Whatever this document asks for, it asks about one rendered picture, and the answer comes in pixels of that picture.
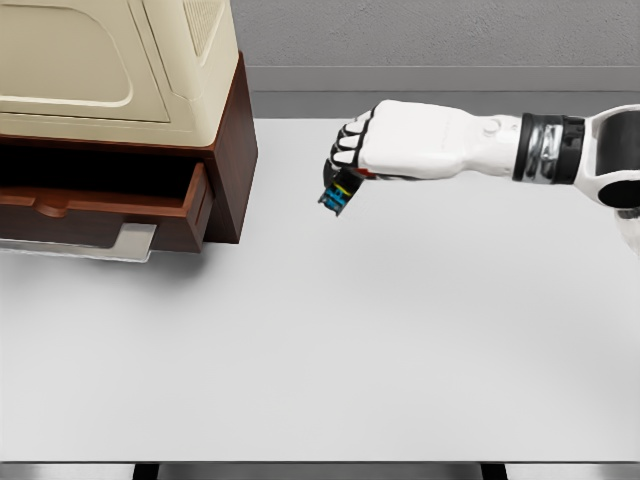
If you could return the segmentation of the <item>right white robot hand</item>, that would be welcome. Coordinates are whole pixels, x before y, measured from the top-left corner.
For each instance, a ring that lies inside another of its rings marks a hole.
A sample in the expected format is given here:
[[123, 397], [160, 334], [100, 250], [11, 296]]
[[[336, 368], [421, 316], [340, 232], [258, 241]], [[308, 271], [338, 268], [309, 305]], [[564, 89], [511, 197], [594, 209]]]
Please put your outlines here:
[[451, 178], [464, 170], [475, 125], [461, 109], [384, 100], [341, 127], [323, 181], [343, 171], [368, 179]]

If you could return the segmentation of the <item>black switch with blue markings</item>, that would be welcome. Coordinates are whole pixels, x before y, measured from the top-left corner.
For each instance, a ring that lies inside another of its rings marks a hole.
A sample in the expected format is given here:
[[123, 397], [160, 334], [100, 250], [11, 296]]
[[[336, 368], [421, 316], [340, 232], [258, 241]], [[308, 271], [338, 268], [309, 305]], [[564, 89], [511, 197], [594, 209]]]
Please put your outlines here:
[[334, 171], [329, 169], [323, 174], [324, 191], [318, 203], [339, 217], [354, 198], [365, 178], [348, 169]]

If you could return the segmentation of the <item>brown wooden drawer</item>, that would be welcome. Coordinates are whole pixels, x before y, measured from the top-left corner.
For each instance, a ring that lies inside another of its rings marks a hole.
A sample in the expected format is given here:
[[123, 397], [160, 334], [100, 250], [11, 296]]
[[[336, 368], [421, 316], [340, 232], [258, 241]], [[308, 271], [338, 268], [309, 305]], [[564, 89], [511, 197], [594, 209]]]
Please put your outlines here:
[[198, 253], [214, 194], [195, 159], [0, 167], [0, 239], [111, 247], [122, 226], [154, 227], [151, 249]]

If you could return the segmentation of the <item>brown wooden cabinet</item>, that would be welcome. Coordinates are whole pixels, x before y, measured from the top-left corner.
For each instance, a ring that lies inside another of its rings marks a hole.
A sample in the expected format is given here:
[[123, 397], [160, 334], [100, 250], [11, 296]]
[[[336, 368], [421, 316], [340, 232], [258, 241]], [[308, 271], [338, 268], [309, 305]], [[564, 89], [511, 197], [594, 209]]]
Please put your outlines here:
[[145, 145], [0, 135], [0, 167], [28, 160], [91, 165], [125, 160], [195, 159], [204, 164], [214, 199], [206, 242], [236, 244], [258, 158], [244, 61], [238, 61], [215, 140], [208, 146]]

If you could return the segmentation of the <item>beige printer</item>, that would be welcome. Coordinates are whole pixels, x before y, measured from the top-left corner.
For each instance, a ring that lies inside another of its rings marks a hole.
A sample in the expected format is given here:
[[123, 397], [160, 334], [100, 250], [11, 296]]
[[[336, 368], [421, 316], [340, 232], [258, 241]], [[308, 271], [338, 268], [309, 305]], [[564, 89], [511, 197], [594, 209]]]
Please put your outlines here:
[[0, 0], [0, 137], [207, 146], [238, 61], [230, 0]]

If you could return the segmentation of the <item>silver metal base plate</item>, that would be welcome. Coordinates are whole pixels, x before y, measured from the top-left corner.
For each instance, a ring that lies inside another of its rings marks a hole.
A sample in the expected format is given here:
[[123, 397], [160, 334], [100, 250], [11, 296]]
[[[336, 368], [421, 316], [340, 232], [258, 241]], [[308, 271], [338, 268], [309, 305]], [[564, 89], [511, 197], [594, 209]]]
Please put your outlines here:
[[109, 247], [0, 239], [0, 252], [145, 263], [151, 254], [156, 228], [153, 224], [124, 223], [114, 243]]

